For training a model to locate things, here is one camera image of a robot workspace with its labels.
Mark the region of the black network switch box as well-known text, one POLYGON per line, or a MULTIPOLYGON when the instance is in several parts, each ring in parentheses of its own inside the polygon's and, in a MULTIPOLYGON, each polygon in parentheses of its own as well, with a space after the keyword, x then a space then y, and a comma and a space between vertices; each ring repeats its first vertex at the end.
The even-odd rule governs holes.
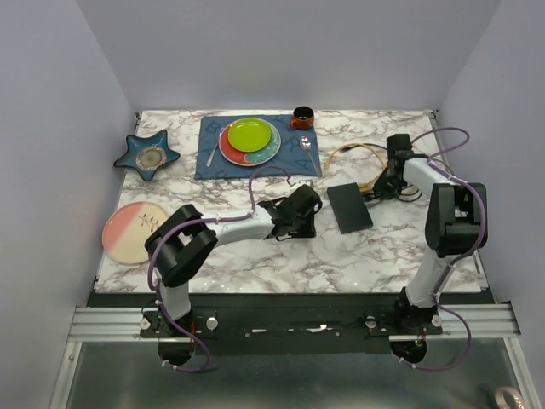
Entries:
POLYGON ((326 192, 341 234, 373 227, 373 221, 357 183, 328 187, 326 192))

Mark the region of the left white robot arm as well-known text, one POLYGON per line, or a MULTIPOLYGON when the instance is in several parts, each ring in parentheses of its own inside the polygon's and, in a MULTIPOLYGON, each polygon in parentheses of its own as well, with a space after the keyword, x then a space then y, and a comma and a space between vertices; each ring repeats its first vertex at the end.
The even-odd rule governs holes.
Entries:
POLYGON ((213 249, 245 240, 311 239, 314 216, 323 202, 312 187, 302 185, 291 195, 254 204, 246 213, 205 216, 183 205, 144 244, 149 256, 148 285, 165 308, 160 327, 178 337, 188 328, 191 312, 189 281, 213 249))

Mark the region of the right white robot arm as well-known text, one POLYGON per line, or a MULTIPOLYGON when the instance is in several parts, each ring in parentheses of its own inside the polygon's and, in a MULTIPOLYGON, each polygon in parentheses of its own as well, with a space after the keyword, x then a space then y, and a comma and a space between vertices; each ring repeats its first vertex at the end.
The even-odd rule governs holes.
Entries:
POLYGON ((401 291, 393 327, 404 334, 439 327, 439 299, 455 265, 482 248, 488 238, 487 190, 440 169, 431 156, 415 153, 410 136, 387 138, 387 165, 374 185, 379 199, 397 199, 412 185, 428 197, 428 250, 415 278, 401 291))

